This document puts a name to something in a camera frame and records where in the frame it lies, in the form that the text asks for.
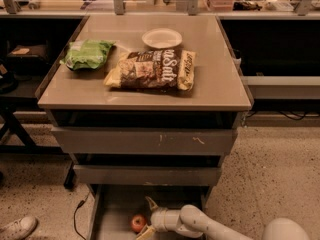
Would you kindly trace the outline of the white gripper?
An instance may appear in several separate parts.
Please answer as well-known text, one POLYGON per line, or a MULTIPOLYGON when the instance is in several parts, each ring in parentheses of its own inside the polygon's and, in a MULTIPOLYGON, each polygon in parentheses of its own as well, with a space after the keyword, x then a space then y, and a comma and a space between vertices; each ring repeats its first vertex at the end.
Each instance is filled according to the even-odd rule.
POLYGON ((151 225, 145 225, 136 236, 136 240, 149 240, 155 232, 176 232, 181 226, 180 211, 159 207, 157 203, 149 196, 145 199, 152 211, 151 225))

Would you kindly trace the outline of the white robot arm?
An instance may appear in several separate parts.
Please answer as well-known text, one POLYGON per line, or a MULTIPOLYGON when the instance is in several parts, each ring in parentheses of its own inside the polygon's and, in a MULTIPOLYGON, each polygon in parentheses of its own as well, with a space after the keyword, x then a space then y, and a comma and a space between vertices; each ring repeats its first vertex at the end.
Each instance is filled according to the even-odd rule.
MULTIPOLYGON (((212 240, 253 240, 213 219, 194 205, 174 210, 160 207, 146 196, 151 210, 151 224, 146 224, 136 240, 150 240, 156 232, 175 232, 189 238, 206 235, 212 240)), ((311 240, 307 232, 288 218, 273 219, 264 229, 262 240, 311 240)))

